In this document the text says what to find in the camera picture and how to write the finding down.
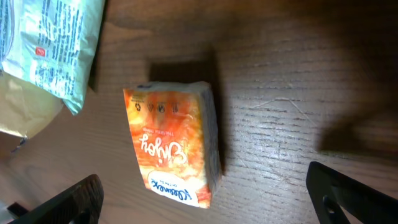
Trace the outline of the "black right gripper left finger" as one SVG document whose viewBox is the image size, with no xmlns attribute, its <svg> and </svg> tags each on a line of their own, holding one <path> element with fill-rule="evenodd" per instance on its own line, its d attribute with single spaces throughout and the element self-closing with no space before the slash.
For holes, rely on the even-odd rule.
<svg viewBox="0 0 398 224">
<path fill-rule="evenodd" d="M 91 174 L 31 211 L 15 202 L 7 212 L 14 224 L 98 224 L 103 200 L 100 178 Z"/>
</svg>

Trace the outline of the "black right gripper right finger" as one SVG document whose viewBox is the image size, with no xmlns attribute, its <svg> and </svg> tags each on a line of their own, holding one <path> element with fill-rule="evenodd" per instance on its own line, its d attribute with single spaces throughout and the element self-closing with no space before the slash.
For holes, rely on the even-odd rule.
<svg viewBox="0 0 398 224">
<path fill-rule="evenodd" d="M 397 223 L 397 200 L 319 162 L 309 164 L 306 186 L 320 223 Z"/>
</svg>

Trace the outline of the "large orange white snack bag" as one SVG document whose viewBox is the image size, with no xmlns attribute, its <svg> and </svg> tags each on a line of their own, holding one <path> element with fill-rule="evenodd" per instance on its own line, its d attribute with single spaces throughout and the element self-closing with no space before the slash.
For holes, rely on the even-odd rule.
<svg viewBox="0 0 398 224">
<path fill-rule="evenodd" d="M 63 108 L 62 101 L 47 91 L 1 72 L 1 152 L 15 153 L 27 140 L 46 128 Z"/>
</svg>

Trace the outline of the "orange red snack packet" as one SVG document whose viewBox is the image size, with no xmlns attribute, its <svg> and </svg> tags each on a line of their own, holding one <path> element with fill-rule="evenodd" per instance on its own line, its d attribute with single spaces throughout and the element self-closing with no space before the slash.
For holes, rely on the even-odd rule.
<svg viewBox="0 0 398 224">
<path fill-rule="evenodd" d="M 222 176 L 210 84 L 150 82 L 123 93 L 145 187 L 209 208 Z"/>
</svg>

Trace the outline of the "green snack packet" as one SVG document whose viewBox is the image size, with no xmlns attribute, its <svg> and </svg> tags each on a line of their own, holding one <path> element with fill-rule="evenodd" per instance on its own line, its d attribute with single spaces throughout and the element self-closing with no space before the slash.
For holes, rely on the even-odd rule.
<svg viewBox="0 0 398 224">
<path fill-rule="evenodd" d="M 63 100 L 85 102 L 104 0 L 1 0 L 1 70 Z"/>
</svg>

